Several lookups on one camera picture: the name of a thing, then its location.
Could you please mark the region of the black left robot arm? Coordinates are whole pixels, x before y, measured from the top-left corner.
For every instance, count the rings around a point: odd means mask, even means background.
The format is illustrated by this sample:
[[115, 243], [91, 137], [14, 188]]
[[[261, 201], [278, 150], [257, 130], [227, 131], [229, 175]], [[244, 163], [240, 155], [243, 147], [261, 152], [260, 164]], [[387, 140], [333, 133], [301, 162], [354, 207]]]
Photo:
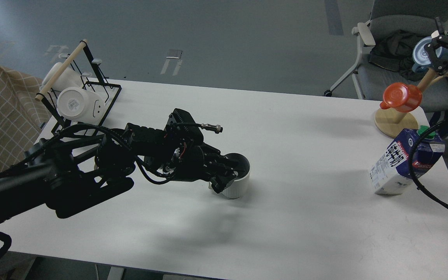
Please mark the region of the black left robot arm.
[[[222, 193], [249, 173], [249, 163], [207, 145], [201, 130], [223, 129], [175, 108], [164, 129], [78, 123], [42, 138], [22, 161], [0, 172], [0, 223], [43, 204], [58, 218], [69, 218], [132, 189], [136, 168], [156, 185], [202, 180]], [[11, 237], [0, 232], [0, 241], [1, 259]]]

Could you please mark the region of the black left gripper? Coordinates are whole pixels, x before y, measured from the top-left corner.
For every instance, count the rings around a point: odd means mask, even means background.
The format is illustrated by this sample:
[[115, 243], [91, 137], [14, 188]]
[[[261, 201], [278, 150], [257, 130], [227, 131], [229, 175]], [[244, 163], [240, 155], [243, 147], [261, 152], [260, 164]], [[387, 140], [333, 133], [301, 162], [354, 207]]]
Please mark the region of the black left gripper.
[[160, 169], [174, 181], [210, 182], [214, 193], [222, 193], [234, 183], [238, 175], [244, 175], [244, 155], [222, 155], [215, 147], [203, 143], [176, 149], [174, 155], [164, 161]]

